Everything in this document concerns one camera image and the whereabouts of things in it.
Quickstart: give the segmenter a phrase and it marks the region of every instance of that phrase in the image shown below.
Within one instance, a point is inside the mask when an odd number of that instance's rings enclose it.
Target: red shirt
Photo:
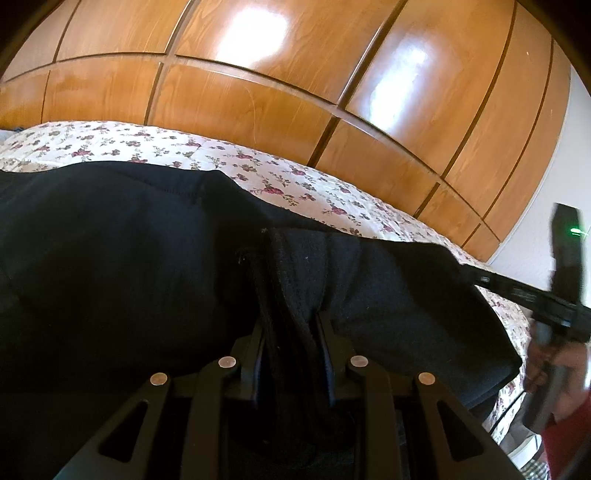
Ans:
[[[570,417],[549,422],[543,431],[544,448],[548,456],[550,475],[558,478],[569,464],[586,436],[591,432],[591,396]]]

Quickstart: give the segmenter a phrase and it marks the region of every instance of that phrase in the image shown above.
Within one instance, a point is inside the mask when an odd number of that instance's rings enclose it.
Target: black cable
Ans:
[[[523,392],[521,392],[519,395],[517,395],[515,397],[515,399],[510,403],[510,405],[505,409],[505,411],[503,413],[501,413],[501,416],[496,420],[495,424],[492,426],[491,430],[489,431],[490,435],[492,435],[495,432],[495,430],[499,426],[499,423],[501,422],[501,420],[505,418],[505,415],[507,415],[509,413],[509,410],[513,407],[513,405],[515,405],[515,402],[517,402],[517,400],[519,400],[521,397],[523,397],[524,394],[525,394],[525,390]]]

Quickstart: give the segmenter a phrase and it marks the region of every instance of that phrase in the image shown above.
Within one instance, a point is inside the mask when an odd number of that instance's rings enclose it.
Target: hand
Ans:
[[[570,417],[587,400],[590,358],[589,347],[583,343],[568,342],[558,349],[556,346],[542,347],[533,340],[530,342],[525,367],[525,389],[529,393],[547,382],[547,374],[541,371],[545,362],[570,368],[564,389],[552,411],[556,422]]]

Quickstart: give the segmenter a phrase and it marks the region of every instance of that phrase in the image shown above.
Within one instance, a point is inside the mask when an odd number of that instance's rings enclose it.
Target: black device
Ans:
[[[557,203],[551,222],[552,253],[555,270],[549,292],[517,280],[464,265],[467,279],[533,312],[537,322],[535,341],[560,346],[567,341],[588,342],[591,335],[591,309],[581,304],[583,285],[582,240],[576,208]],[[546,384],[527,398],[523,424],[541,433],[563,388],[568,369],[546,365]]]

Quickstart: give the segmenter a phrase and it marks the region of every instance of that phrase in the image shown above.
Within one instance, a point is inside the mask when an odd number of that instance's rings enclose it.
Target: floral bedspread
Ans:
[[[101,160],[150,163],[186,170],[221,170],[256,197],[352,235],[398,242],[431,242],[447,247],[461,263],[485,267],[446,237],[355,186],[283,158],[158,127],[120,122],[51,122],[0,142],[0,169],[37,172]],[[525,358],[527,320],[519,307],[481,290]],[[485,427],[522,391],[523,368],[503,388]],[[493,434],[505,436],[520,407],[516,402]]]

